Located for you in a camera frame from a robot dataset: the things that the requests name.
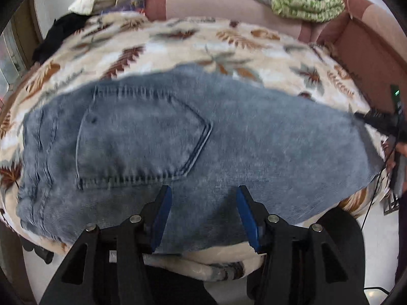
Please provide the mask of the blue denim pants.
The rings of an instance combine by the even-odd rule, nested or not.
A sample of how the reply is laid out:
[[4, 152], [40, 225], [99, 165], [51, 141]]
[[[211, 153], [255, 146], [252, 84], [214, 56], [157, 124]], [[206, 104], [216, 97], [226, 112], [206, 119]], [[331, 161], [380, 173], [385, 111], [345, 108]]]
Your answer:
[[23, 121], [17, 215], [68, 245], [116, 226], [172, 189], [159, 250], [245, 240], [236, 190], [291, 224], [367, 187], [382, 158], [362, 121], [197, 65], [89, 83]]

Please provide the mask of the green patterned folded quilt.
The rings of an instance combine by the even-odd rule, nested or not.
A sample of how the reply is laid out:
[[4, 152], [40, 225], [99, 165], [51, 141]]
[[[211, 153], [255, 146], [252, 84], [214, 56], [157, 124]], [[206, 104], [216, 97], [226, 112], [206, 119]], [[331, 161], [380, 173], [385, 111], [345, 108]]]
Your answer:
[[271, 0], [272, 11], [285, 18], [324, 23], [345, 9], [344, 0]]

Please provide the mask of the brown wooden glass door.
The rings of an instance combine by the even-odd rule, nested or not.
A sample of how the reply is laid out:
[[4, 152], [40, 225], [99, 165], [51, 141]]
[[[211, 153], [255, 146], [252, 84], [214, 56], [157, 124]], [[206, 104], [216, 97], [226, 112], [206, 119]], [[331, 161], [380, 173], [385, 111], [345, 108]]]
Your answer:
[[1, 32], [1, 96], [12, 91], [31, 68], [32, 55], [41, 42], [35, 0], [24, 0]]

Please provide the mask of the black cloth pile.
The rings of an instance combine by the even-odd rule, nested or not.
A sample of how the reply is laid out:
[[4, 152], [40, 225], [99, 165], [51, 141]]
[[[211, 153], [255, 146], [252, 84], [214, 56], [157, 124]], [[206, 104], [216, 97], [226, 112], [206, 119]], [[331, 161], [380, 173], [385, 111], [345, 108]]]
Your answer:
[[65, 39], [82, 29], [90, 15], [69, 13], [54, 21], [43, 42], [35, 49], [32, 62], [43, 64], [62, 45]]

